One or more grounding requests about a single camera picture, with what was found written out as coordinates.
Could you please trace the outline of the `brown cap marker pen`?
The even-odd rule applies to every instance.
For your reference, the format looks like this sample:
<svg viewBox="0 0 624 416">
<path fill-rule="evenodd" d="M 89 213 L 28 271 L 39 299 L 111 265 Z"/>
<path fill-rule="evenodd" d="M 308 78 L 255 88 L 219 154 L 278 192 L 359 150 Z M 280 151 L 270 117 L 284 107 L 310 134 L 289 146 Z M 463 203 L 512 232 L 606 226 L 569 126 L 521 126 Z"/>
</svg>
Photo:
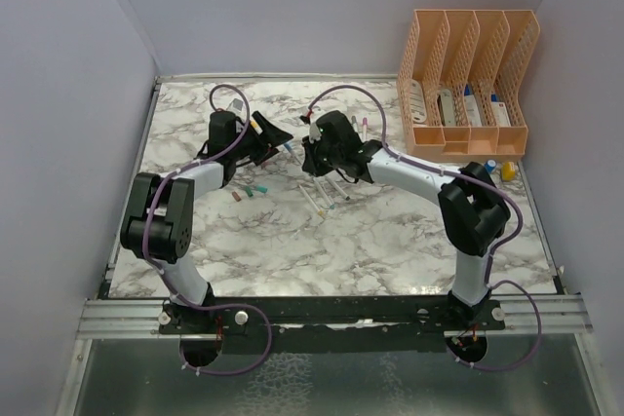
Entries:
<svg viewBox="0 0 624 416">
<path fill-rule="evenodd" d="M 312 196 L 310 195 L 310 193 L 307 191 L 307 189 L 305 187 L 303 187 L 301 184 L 297 184 L 299 191 L 302 193 L 303 197 L 305 198 L 305 200 L 307 201 L 307 203 L 310 205 L 311 208 L 313 208 L 313 210 L 321 217 L 325 217 L 325 212 L 317 205 L 317 203 L 313 200 Z"/>
</svg>

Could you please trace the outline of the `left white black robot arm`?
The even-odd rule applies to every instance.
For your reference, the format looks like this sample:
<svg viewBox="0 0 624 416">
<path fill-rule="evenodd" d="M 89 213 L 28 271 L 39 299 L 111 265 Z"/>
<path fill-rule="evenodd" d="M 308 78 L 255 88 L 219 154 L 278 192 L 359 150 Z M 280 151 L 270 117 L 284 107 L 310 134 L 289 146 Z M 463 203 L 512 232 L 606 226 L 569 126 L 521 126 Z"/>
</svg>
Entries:
<svg viewBox="0 0 624 416">
<path fill-rule="evenodd" d="M 135 176 L 123 217 L 121 246 L 156 270 L 171 300 L 184 306 L 181 320 L 197 333 L 214 324 L 215 296 L 188 254 L 194 202 L 225 187 L 238 167 L 261 165 L 293 139 L 260 112 L 252 118 L 245 123 L 231 111 L 213 113 L 208 139 L 194 160 L 166 176 Z"/>
</svg>

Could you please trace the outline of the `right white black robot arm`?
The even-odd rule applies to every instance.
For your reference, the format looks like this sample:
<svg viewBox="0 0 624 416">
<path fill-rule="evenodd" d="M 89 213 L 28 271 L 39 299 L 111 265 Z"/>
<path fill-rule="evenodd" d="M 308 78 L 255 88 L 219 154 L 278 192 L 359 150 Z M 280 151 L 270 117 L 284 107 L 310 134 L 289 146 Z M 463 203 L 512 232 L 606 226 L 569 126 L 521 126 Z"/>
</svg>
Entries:
<svg viewBox="0 0 624 416">
<path fill-rule="evenodd" d="M 311 123 L 302 147 L 302 169 L 310 175 L 334 171 L 355 182 L 405 190 L 438 206 L 448 241 L 456 250 L 449 321 L 469 329 L 482 319 L 490 296 L 490 255 L 511 215 L 483 165 L 453 169 L 400 154 L 383 141 L 363 141 L 339 111 Z"/>
</svg>

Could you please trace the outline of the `green cap marker pen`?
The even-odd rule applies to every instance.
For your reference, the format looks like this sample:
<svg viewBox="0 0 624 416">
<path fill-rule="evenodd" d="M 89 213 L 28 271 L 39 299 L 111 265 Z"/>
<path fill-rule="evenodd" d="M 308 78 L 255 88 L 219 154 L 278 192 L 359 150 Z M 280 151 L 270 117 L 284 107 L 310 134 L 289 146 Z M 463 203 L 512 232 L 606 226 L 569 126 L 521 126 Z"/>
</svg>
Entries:
<svg viewBox="0 0 624 416">
<path fill-rule="evenodd" d="M 321 195 L 321 197 L 323 198 L 323 201 L 325 202 L 327 209 L 329 210 L 335 209 L 335 203 L 333 199 L 329 196 L 329 194 L 326 192 L 322 183 L 316 178 L 313 178 L 312 182 L 315 188 L 317 189 L 317 191 L 319 192 L 319 194 Z"/>
</svg>

